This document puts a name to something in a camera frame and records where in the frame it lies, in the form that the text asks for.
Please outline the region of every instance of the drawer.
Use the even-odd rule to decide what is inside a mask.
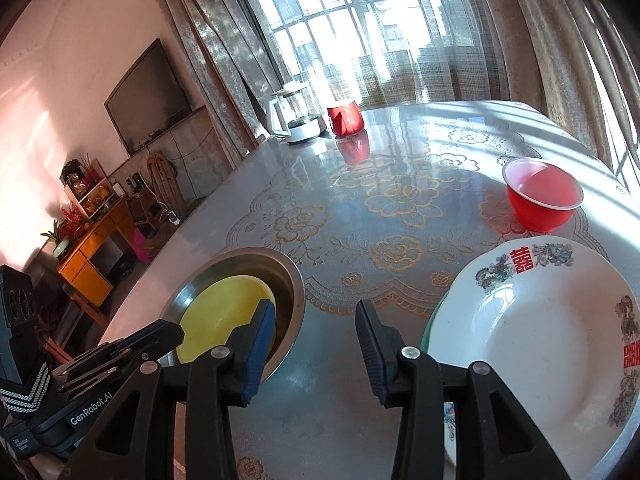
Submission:
[[[111,233],[113,233],[113,230],[115,228],[115,222],[111,219],[110,215],[107,215],[102,219],[100,225],[95,228],[94,234],[98,235],[102,240],[104,240],[105,238],[108,238]]]
[[[92,266],[91,262],[87,262],[82,266],[82,269],[80,269],[71,284],[96,307],[100,307],[104,298],[113,288],[111,283],[105,280],[100,272]]]
[[[111,217],[111,220],[113,220],[113,223],[117,225],[118,222],[128,214],[129,208],[127,207],[127,202],[121,200],[118,205],[111,210],[109,216]]]
[[[80,252],[89,260],[95,254],[95,251],[100,248],[103,241],[103,238],[100,238],[96,233],[91,233],[91,235],[82,242]]]
[[[80,251],[76,251],[74,255],[69,258],[69,261],[65,264],[62,270],[60,270],[60,274],[62,274],[62,276],[71,283],[78,275],[78,272],[80,272],[85,262],[86,258],[84,257],[84,254]]]
[[[91,233],[84,242],[82,242],[82,245],[80,246],[82,254],[84,254],[87,259],[90,259],[104,243],[105,239],[111,235],[114,229],[115,224],[113,223],[113,220],[108,216],[103,218],[100,221],[100,225],[95,228],[94,232]]]

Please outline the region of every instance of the television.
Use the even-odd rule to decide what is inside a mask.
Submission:
[[[129,155],[191,113],[159,38],[120,80],[104,107]]]

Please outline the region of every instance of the wall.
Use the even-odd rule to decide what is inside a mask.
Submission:
[[[222,146],[212,135],[212,130],[207,110],[200,108],[135,153],[111,174],[110,180],[115,180],[129,192],[126,180],[139,171],[150,184],[146,159],[151,153],[159,152],[175,164],[178,171],[176,180],[187,202],[209,196],[231,173]]]
[[[0,262],[21,268],[42,245],[66,160],[127,160],[104,101],[155,38],[201,106],[155,0],[32,0],[16,21],[0,46]]]

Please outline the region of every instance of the sheer curtain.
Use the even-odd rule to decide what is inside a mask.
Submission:
[[[362,108],[508,98],[478,0],[249,0],[284,80]]]
[[[640,201],[640,84],[615,24],[598,0],[517,1],[540,68],[543,112]]]
[[[157,0],[200,88],[233,170],[266,131],[263,114],[280,83],[237,0]]]

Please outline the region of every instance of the lace tablecloth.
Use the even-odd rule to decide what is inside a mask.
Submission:
[[[371,393],[354,306],[372,299],[383,323],[418,346],[466,264],[536,235],[506,198],[501,170],[514,157],[541,156],[578,178],[583,206],[554,234],[598,251],[640,292],[636,204],[532,108],[441,103],[364,115],[366,131],[356,136],[297,145],[271,138],[252,153],[169,241],[105,334],[157,318],[175,287],[216,254],[265,246],[298,264],[307,299],[298,339],[251,405],[232,410],[241,479],[390,477],[399,411]]]

